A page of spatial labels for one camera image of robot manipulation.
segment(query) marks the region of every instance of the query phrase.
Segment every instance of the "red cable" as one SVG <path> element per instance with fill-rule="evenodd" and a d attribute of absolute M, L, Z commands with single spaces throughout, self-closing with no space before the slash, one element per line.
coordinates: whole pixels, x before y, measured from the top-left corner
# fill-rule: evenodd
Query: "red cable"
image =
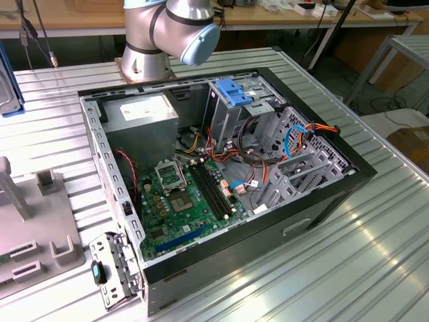
<path fill-rule="evenodd" d="M 131 159 L 128 157 L 128 155 L 124 151 L 116 149 L 115 152 L 118 152 L 125 159 L 127 159 L 128 163 L 129 163 L 129 165 L 131 167 L 131 171 L 133 172 L 133 179 L 134 179 L 134 204 L 136 205 L 137 204 L 137 176 L 135 175 L 133 161 L 131 161 Z"/>

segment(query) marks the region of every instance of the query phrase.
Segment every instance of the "blue pcie slot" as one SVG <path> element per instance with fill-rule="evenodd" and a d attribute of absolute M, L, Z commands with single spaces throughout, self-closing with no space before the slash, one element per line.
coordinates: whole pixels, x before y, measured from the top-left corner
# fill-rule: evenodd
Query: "blue pcie slot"
<path fill-rule="evenodd" d="M 191 231 L 189 233 L 186 233 L 183 236 L 177 237 L 176 239 L 167 241 L 166 243 L 164 243 L 162 245 L 156 246 L 155 251 L 157 253 L 162 252 L 163 250 L 167 250 L 168 248 L 180 245 L 183 242 L 186 242 L 192 238 L 198 237 L 199 235 L 201 235 L 201 233 L 205 227 L 207 227 L 207 225 L 201 226 L 200 228 L 195 229 L 194 231 Z"/>

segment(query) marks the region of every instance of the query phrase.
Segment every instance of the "green circuit board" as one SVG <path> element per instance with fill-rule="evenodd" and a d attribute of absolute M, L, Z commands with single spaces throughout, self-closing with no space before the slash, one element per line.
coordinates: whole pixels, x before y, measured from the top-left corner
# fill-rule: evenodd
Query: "green circuit board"
<path fill-rule="evenodd" d="M 215 176 L 214 183 L 221 192 L 222 187 L 217 180 L 222 180 L 223 176 L 216 164 L 208 161 L 204 163 L 204 167 Z M 144 260 L 153 260 L 193 242 L 196 238 L 210 235 L 247 218 L 247 213 L 236 196 L 231 200 L 223 195 L 235 212 L 228 219 L 218 220 L 192 177 L 190 168 L 186 165 L 181 169 L 187 182 L 186 190 L 172 191 L 168 196 L 164 194 L 155 170 L 138 178 L 142 191 L 141 224 L 146 232 L 146 238 L 140 245 Z M 150 190 L 146 191 L 144 186 L 149 182 Z M 157 247 L 192 232 L 200 233 L 198 237 L 180 242 L 162 252 L 157 251 Z"/>

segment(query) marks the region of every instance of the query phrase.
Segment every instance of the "desk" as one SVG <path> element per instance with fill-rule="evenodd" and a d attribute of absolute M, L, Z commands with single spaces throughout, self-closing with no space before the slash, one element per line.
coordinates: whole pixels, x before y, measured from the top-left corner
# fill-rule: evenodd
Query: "desk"
<path fill-rule="evenodd" d="M 217 52 L 178 76 L 269 67 L 378 171 L 322 225 L 150 321 L 404 321 L 427 319 L 429 178 L 292 59 L 271 48 Z M 16 73 L 27 112 L 0 118 L 0 154 L 20 155 L 12 177 L 64 174 L 82 244 L 115 225 L 91 158 L 76 92 L 123 85 L 113 62 Z M 14 321 L 147 321 L 139 299 L 107 313 L 83 266 L 0 301 Z"/>
<path fill-rule="evenodd" d="M 39 29 L 39 23 L 31 0 L 24 0 L 28 12 L 27 18 Z M 40 14 L 48 36 L 99 36 L 125 34 L 125 18 L 123 11 L 118 13 L 79 13 L 74 10 L 71 0 L 38 0 Z M 0 11 L 14 10 L 14 0 L 2 0 Z M 322 28 L 332 28 L 339 15 L 325 17 Z M 304 17 L 295 11 L 272 13 L 263 7 L 225 8 L 227 30 L 275 30 L 275 29 L 309 29 L 316 28 L 319 18 Z M 417 25 L 422 19 L 415 13 L 398 16 L 395 20 L 374 20 L 360 11 L 352 10 L 344 27 L 387 27 L 395 25 Z M 0 15 L 0 38 L 18 38 L 17 30 L 20 20 L 10 20 Z"/>

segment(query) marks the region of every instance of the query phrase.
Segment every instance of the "yellow cable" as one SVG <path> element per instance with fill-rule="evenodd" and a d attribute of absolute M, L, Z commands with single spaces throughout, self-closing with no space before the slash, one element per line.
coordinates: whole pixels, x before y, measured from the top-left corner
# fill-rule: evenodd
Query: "yellow cable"
<path fill-rule="evenodd" d="M 195 134 L 195 140 L 194 140 L 194 144 L 192 145 L 192 147 L 189 150 L 186 150 L 185 153 L 191 153 L 196 149 L 197 143 L 198 143 L 198 138 L 199 138 L 200 134 L 196 133 Z"/>

